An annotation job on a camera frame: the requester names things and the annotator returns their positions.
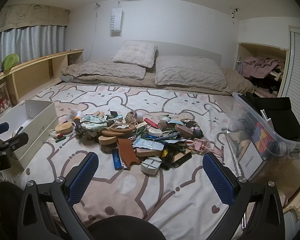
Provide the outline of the red dress doll in case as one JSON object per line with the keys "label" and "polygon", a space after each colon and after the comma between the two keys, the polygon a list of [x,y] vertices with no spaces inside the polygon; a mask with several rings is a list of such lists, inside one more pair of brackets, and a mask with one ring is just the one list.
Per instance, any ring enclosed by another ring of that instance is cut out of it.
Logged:
{"label": "red dress doll in case", "polygon": [[3,84],[0,87],[0,117],[5,114],[7,110],[11,107],[10,97],[6,88],[6,85]]}

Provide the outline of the jute twine ball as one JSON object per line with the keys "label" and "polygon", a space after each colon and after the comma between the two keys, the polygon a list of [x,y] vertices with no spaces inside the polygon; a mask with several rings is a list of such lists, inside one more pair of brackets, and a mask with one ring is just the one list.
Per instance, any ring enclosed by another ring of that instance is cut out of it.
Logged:
{"label": "jute twine ball", "polygon": [[130,111],[125,116],[125,122],[128,124],[136,122],[135,113],[133,111]]}

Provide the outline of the blue lighter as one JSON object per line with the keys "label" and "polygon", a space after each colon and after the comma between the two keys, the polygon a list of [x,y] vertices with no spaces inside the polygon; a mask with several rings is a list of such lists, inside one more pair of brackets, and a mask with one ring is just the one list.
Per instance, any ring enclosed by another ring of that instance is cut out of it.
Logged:
{"label": "blue lighter", "polygon": [[119,155],[119,150],[117,148],[115,148],[115,149],[112,150],[111,154],[112,154],[112,157],[113,157],[113,164],[114,164],[115,170],[123,169],[121,159],[120,159],[120,155]]}

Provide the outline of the beige folded quilt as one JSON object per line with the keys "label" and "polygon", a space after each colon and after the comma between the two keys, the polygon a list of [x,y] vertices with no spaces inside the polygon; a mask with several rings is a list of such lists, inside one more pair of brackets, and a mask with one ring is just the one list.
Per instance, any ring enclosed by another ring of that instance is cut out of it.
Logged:
{"label": "beige folded quilt", "polygon": [[71,64],[64,67],[61,72],[63,75],[70,75],[78,79],[99,75],[143,80],[146,75],[146,70],[143,67],[127,63],[116,63],[110,60],[95,60],[80,64]]}

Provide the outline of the clear plastic storage bin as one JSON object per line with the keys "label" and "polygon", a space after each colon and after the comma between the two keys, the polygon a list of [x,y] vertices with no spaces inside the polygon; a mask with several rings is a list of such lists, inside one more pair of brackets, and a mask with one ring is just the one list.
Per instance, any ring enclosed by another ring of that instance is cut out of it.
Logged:
{"label": "clear plastic storage bin", "polygon": [[289,97],[258,98],[240,93],[232,96],[234,106],[226,135],[238,164],[249,142],[254,143],[263,160],[250,180],[271,161],[300,158],[300,121]]}

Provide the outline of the white Chanel box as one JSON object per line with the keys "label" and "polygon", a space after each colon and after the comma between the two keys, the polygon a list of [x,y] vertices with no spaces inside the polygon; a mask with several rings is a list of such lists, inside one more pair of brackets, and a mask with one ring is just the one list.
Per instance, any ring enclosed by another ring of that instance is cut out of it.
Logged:
{"label": "white Chanel box", "polygon": [[251,179],[262,163],[263,160],[254,143],[249,142],[247,149],[239,160],[239,165],[242,169],[243,176],[245,176],[247,179]]}

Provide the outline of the oval wooden box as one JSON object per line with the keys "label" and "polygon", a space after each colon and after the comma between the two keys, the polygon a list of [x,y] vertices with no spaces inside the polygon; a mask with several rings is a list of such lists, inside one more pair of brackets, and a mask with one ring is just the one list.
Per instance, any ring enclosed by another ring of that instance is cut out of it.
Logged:
{"label": "oval wooden box", "polygon": [[55,127],[55,132],[58,134],[68,134],[74,130],[72,122],[64,122]]}

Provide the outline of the round cork block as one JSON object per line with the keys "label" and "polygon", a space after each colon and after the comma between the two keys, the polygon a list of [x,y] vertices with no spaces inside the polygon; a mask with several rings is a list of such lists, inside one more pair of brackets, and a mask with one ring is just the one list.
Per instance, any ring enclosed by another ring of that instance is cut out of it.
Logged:
{"label": "round cork block", "polygon": [[101,135],[98,137],[98,142],[103,146],[115,144],[117,142],[117,137],[105,137]]}

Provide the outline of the beige printed curtain valance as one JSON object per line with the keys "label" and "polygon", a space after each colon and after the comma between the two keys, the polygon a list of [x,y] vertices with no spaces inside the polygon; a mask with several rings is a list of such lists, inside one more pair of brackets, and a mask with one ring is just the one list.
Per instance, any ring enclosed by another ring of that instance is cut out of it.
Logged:
{"label": "beige printed curtain valance", "polygon": [[0,33],[37,25],[67,26],[70,10],[44,4],[12,4],[0,11]]}

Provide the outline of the pile of clothes in closet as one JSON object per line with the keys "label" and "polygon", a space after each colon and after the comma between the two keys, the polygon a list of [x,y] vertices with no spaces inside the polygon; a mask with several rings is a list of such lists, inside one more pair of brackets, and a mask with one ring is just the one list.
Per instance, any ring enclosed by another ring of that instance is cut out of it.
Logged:
{"label": "pile of clothes in closet", "polygon": [[249,56],[238,60],[235,70],[254,85],[257,93],[273,98],[278,96],[285,62],[269,57]]}

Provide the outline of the white grey plastic gadget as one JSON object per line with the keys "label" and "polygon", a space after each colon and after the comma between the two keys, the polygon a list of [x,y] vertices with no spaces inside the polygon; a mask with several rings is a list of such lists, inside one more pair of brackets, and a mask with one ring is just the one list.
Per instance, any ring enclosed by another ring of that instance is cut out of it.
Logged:
{"label": "white grey plastic gadget", "polygon": [[148,157],[141,163],[141,171],[149,176],[157,174],[162,160],[159,157]]}

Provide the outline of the beige quilted pillow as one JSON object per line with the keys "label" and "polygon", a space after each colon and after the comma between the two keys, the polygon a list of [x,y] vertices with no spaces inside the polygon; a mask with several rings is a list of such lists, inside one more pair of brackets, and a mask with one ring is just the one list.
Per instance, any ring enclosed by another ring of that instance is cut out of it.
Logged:
{"label": "beige quilted pillow", "polygon": [[159,56],[155,84],[158,86],[198,87],[223,92],[228,82],[219,65],[201,56]]}

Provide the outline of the brown leather sleeve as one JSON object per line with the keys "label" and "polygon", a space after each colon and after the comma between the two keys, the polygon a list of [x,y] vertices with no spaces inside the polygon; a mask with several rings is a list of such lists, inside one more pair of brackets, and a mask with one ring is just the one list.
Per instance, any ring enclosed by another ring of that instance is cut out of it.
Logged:
{"label": "brown leather sleeve", "polygon": [[132,165],[140,164],[140,161],[133,150],[131,140],[118,138],[117,146],[119,149],[120,157],[122,158],[128,169],[130,169]]}

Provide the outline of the green clothespin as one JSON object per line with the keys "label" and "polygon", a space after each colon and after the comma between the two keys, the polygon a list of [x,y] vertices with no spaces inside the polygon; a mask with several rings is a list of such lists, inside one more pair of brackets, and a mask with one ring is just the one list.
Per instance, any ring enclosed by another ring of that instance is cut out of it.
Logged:
{"label": "green clothespin", "polygon": [[60,137],[60,138],[58,138],[57,140],[55,140],[55,143],[58,143],[58,142],[63,141],[63,140],[65,140],[65,139],[66,139],[65,136]]}

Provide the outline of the black lighter with gold text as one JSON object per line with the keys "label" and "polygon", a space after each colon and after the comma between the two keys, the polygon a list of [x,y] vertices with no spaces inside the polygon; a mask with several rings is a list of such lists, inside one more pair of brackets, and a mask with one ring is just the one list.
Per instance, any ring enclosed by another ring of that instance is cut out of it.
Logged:
{"label": "black lighter with gold text", "polygon": [[183,163],[187,162],[192,158],[192,154],[189,153],[177,153],[173,157],[172,167],[178,168],[179,166],[183,165]]}

